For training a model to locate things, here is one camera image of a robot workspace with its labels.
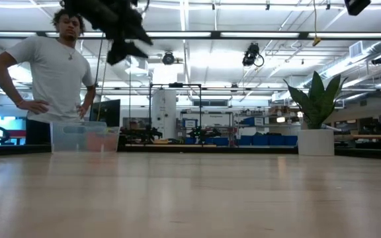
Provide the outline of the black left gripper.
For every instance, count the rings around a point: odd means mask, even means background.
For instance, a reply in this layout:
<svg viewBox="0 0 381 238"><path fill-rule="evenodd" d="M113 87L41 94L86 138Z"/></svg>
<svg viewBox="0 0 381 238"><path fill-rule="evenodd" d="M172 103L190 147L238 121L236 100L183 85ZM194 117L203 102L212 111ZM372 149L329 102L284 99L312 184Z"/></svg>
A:
<svg viewBox="0 0 381 238"><path fill-rule="evenodd" d="M127 55L148 56L133 42L125 43L126 40L152 43L143 28L142 17L149 5L140 10L138 3L138 0L62 0L61 6L70 15L81 15L94 30L101 30L106 39L112 40L106 62L115 65Z"/></svg>

